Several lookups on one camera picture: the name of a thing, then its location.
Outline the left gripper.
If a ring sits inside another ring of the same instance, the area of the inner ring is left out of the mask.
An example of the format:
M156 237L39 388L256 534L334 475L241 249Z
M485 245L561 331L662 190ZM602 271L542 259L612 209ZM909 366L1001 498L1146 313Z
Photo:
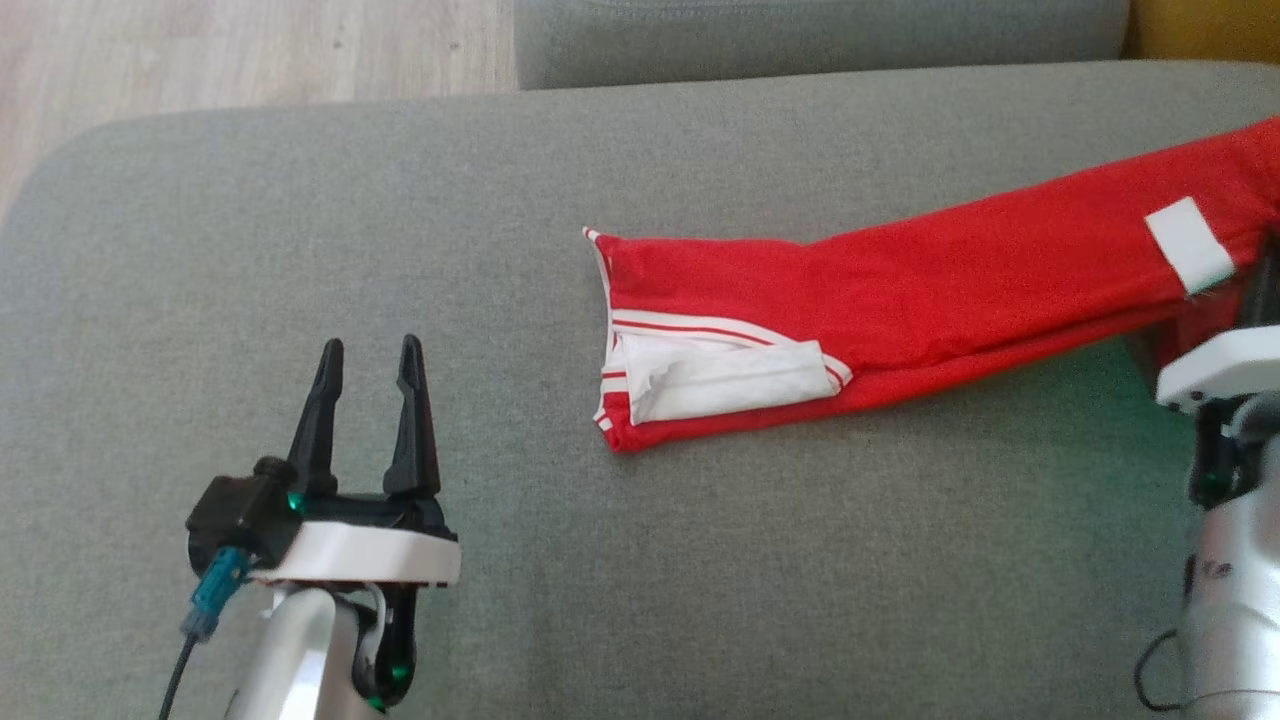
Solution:
M330 338L321 351L287 456L296 478L291 495L334 495L332 470L337 402L343 388L344 346ZM383 492L298 501L303 523L283 560L251 571L256 582L312 584L449 585L460 579L458 537L434 498L442 491L422 345L406 334L397 387L402 409Z

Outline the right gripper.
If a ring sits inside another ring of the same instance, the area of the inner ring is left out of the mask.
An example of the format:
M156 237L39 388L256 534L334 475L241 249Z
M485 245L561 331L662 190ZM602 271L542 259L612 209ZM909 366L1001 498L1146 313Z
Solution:
M1240 329L1207 340L1157 375L1155 401L1183 414L1279 389L1279 238L1260 246L1240 299Z

